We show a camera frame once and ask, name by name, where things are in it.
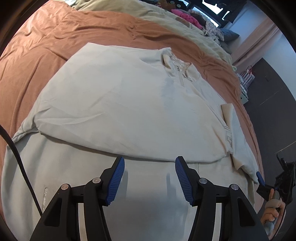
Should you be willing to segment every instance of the dark floor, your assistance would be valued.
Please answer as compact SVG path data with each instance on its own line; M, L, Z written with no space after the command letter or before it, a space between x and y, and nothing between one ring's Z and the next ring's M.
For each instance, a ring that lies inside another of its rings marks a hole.
M255 80L244 106L257 136L265 182L274 185L275 177L282 172L276 154L286 162L296 160L296 101L264 59L254 65L252 72ZM274 241L281 240L296 218L296 188L293 191L294 201L287 207L283 226Z

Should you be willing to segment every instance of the pink plush toy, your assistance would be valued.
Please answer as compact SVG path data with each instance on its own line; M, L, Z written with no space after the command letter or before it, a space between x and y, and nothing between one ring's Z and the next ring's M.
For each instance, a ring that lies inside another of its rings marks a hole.
M183 13L178 9L172 9L171 11L172 11L173 14L176 14L180 18L185 19L187 22L192 23L194 26L198 27L199 29L202 29L202 26L200 25L200 23L194 17L192 17L191 15Z

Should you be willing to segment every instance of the human hand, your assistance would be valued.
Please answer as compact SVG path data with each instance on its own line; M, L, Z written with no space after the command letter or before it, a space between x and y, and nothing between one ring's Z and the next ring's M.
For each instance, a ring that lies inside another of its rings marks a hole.
M271 240L274 235L276 234L277 230L280 228L280 225L282 223L282 219L284 219L285 216L285 206L286 204L282 201L282 199L280 198L280 200L275 200L272 199L274 195L274 189L270 190L270 194L269 194L269 201L266 203L265 205L265 211L260 219L262 224L265 224L267 221L274 221L276 218L277 221L274 224L274 229L271 232L271 234L268 236L269 240Z

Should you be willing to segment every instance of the orange blanket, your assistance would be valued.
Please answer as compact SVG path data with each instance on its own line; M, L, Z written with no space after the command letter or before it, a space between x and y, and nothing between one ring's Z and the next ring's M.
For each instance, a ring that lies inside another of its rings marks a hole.
M230 65L208 56L190 40L156 23L125 13L78 12L60 1L51 0L38 9L18 30L0 58L0 124L11 137L51 77L88 42L142 49L171 47L179 59L192 62L222 98L233 103L263 175L257 139L240 102L239 80ZM0 138L0 175L5 147Z

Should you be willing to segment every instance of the curtain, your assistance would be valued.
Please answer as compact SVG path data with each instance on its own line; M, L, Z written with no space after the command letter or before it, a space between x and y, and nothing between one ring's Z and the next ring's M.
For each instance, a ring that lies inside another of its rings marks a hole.
M237 67L236 72L242 73L248 66L257 63L281 35L278 27L267 17L232 53L232 65Z

